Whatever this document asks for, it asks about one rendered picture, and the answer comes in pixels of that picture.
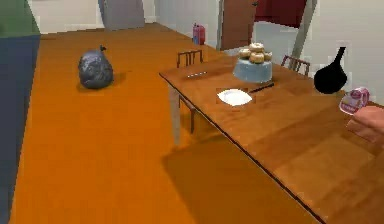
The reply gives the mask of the red fire extinguisher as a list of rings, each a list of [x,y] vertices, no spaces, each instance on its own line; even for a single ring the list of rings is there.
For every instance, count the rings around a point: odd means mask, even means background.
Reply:
[[[205,27],[200,24],[193,25],[193,43],[203,45],[205,43]]]

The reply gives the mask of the brown wooden chair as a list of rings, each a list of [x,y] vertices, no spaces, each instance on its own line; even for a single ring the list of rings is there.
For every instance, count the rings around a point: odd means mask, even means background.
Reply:
[[[203,62],[203,51],[202,50],[190,50],[190,51],[184,51],[184,52],[178,52],[177,53],[177,60],[176,60],[176,67],[181,67],[181,58],[185,57],[185,66],[190,66],[195,63],[196,55],[199,55],[199,62]],[[190,133],[194,132],[195,125],[195,113],[196,109],[194,106],[184,97],[179,96],[178,104],[184,103],[184,105],[189,109],[190,111]]]
[[[285,55],[283,57],[282,66],[285,66],[285,64],[288,64],[288,68],[291,70],[294,70],[296,72],[299,72],[300,68],[302,65],[305,66],[304,69],[304,75],[308,76],[309,75],[309,70],[310,70],[310,63],[306,62],[304,60],[301,60],[299,58],[295,58],[293,56]]]

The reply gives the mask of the reddish brown bread loaf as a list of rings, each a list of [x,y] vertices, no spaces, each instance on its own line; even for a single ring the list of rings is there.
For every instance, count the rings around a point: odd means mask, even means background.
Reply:
[[[347,129],[384,148],[384,109],[376,106],[359,109],[347,123]]]

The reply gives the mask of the dark blue cabinet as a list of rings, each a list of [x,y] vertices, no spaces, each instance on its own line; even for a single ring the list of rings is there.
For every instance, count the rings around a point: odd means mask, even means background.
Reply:
[[[0,224],[8,224],[40,31],[28,0],[0,0]]]

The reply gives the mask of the black handled knife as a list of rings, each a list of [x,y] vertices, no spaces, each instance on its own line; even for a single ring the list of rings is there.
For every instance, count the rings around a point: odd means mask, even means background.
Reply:
[[[253,90],[249,91],[249,93],[259,92],[259,91],[261,91],[261,90],[263,90],[263,89],[270,88],[270,87],[273,87],[273,86],[274,86],[274,83],[272,82],[272,83],[269,83],[269,84],[267,84],[267,85],[265,85],[265,86],[262,86],[262,87],[253,89]]]

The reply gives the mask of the white plate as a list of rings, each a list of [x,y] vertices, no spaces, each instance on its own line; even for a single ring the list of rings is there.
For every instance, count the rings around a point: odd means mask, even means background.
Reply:
[[[240,89],[224,90],[218,93],[217,96],[222,102],[230,106],[245,105],[252,100],[252,97],[248,93]]]

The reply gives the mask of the black long-necked vase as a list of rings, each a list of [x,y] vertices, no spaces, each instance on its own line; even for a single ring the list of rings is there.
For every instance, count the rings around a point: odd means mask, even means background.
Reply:
[[[340,47],[333,62],[315,73],[314,86],[318,92],[333,94],[340,91],[346,84],[347,75],[341,66],[345,49],[345,46]]]

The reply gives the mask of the brown wooden room door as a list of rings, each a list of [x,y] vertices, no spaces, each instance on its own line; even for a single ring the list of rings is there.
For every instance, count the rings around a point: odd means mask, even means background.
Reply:
[[[243,47],[251,42],[257,0],[224,0],[221,50]]]

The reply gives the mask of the pink and white cup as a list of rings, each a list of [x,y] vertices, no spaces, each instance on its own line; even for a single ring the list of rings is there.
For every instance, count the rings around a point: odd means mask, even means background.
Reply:
[[[370,93],[367,88],[359,87],[347,92],[339,103],[339,109],[353,115],[368,104]]]

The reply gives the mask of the grey tied garbage bag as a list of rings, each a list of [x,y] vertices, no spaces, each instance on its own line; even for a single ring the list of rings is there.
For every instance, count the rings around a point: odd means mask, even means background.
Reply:
[[[87,89],[102,89],[114,81],[113,68],[105,56],[107,48],[100,45],[98,49],[85,52],[79,59],[78,74],[80,84]]]

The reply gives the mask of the brown wooden dining table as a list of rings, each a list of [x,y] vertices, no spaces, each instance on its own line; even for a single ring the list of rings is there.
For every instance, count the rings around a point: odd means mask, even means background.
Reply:
[[[173,132],[183,96],[321,224],[384,224],[384,148],[347,129],[341,94],[321,95],[310,78],[280,65],[273,87],[249,93],[258,86],[234,76],[236,62],[222,57],[161,72]],[[252,100],[230,106],[217,96],[228,89]]]

